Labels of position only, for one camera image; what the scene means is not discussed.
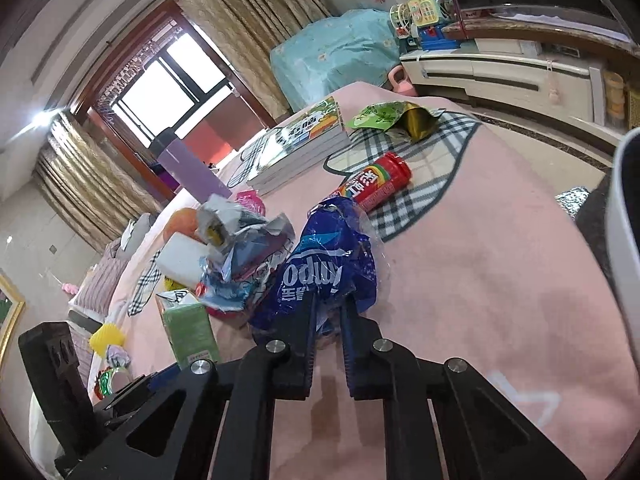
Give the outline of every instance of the silver bolt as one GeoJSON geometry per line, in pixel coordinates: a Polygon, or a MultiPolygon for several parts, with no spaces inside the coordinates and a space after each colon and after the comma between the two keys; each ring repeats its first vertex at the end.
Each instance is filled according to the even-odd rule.
{"type": "Polygon", "coordinates": [[[280,341],[279,339],[272,339],[267,343],[267,350],[272,354],[279,354],[286,347],[287,345],[284,343],[284,341],[280,341]]]}
{"type": "Polygon", "coordinates": [[[208,374],[211,371],[211,363],[206,359],[198,359],[191,363],[191,371],[196,375],[208,374]]]}
{"type": "Polygon", "coordinates": [[[376,339],[373,342],[373,348],[378,352],[389,352],[394,347],[394,344],[389,339],[376,339]]]}
{"type": "Polygon", "coordinates": [[[460,359],[459,357],[454,357],[453,359],[449,359],[447,361],[447,366],[449,367],[449,370],[459,374],[464,372],[469,365],[464,359],[460,359]]]}

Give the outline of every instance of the ceiling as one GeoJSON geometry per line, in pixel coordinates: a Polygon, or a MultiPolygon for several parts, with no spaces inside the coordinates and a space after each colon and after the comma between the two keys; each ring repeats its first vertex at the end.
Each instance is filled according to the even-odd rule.
{"type": "Polygon", "coordinates": [[[154,0],[0,0],[0,202],[31,178],[46,129],[17,134],[70,93],[154,0]]]}

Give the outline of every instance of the book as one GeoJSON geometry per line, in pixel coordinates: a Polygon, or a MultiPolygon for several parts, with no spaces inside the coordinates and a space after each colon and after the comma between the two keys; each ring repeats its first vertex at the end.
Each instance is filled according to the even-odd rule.
{"type": "Polygon", "coordinates": [[[319,102],[291,124],[274,128],[258,156],[247,184],[258,192],[270,181],[277,187],[306,171],[320,160],[350,143],[340,110],[333,97],[319,102]]]}

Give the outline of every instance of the purple thermos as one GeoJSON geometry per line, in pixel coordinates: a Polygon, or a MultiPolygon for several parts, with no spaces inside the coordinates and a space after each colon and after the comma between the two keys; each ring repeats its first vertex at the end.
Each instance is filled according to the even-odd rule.
{"type": "Polygon", "coordinates": [[[231,190],[191,153],[172,128],[162,130],[151,142],[149,150],[162,167],[201,204],[212,194],[224,198],[231,196],[231,190]]]}

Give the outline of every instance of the pink handle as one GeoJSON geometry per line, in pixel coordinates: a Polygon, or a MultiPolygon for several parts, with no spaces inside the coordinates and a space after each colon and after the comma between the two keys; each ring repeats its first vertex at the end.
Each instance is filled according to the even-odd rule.
{"type": "Polygon", "coordinates": [[[396,81],[396,74],[401,70],[404,70],[402,68],[402,65],[395,66],[391,69],[391,72],[389,72],[389,74],[387,75],[387,77],[389,78],[389,82],[391,83],[391,86],[394,89],[394,92],[398,90],[399,83],[401,83],[402,81],[406,81],[406,74],[404,75],[404,78],[402,79],[402,81],[396,81]]]}

